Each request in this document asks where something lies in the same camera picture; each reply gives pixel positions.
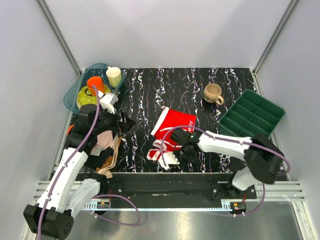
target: tan mug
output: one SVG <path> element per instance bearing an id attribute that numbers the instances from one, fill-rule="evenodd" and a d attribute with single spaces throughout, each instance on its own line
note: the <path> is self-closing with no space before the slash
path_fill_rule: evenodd
<path id="1" fill-rule="evenodd" d="M 121 70 L 118 67 L 111 67 L 108 66 L 108 69 L 106 71 L 106 76 L 109 80 L 109 83 L 111 84 L 112 87 L 116 88 L 119 83 L 121 82 Z"/>
<path id="2" fill-rule="evenodd" d="M 222 105 L 225 103 L 224 98 L 221 96 L 222 90 L 218 84 L 210 83 L 203 90 L 203 98 L 208 103 L 217 103 Z"/>

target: green compartment tray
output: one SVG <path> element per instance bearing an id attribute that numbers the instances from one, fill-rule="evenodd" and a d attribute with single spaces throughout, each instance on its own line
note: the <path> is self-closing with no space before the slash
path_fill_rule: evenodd
<path id="1" fill-rule="evenodd" d="M 271 133 L 284 116 L 285 110 L 254 91 L 245 90 L 222 116 L 218 131 L 235 137 L 253 137 Z"/>

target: marble pattern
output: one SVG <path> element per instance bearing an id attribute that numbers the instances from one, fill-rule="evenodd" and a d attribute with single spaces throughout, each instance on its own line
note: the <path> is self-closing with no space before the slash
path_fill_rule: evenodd
<path id="1" fill-rule="evenodd" d="M 126 80 L 116 109 L 126 111 L 137 123 L 123 136 L 117 172 L 166 172 L 146 155 L 155 140 L 150 135 L 164 107 L 197 116 L 195 126 L 218 132 L 220 118 L 244 90 L 256 90 L 248 68 L 136 68 L 125 69 Z M 223 105 L 202 99 L 209 83 L 222 88 Z M 169 172 L 213 173 L 242 169 L 239 159 L 218 153 L 198 153 L 196 159 L 181 169 Z"/>

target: reflective metal surface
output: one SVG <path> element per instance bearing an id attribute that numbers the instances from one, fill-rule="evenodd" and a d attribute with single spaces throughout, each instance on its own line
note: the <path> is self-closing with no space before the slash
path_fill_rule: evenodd
<path id="1" fill-rule="evenodd" d="M 250 202 L 249 211 L 257 204 Z M 134 223 L 135 212 L 104 215 Z M 265 202 L 254 215 L 216 216 L 207 212 L 141 212 L 137 227 L 122 226 L 80 212 L 67 240 L 301 240 L 302 235 L 289 202 Z"/>

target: gray wall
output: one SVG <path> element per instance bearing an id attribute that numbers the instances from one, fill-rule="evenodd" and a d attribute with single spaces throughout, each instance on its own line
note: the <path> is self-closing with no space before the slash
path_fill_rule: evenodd
<path id="1" fill-rule="evenodd" d="M 53 163 L 76 74 L 35 0 L 2 1 L 0 22 L 0 238 L 17 240 Z"/>
<path id="2" fill-rule="evenodd" d="M 320 234 L 320 1 L 301 0 L 258 73 L 265 96 L 286 115 L 276 128 Z"/>
<path id="3" fill-rule="evenodd" d="M 46 0 L 81 68 L 253 68 L 290 0 Z"/>

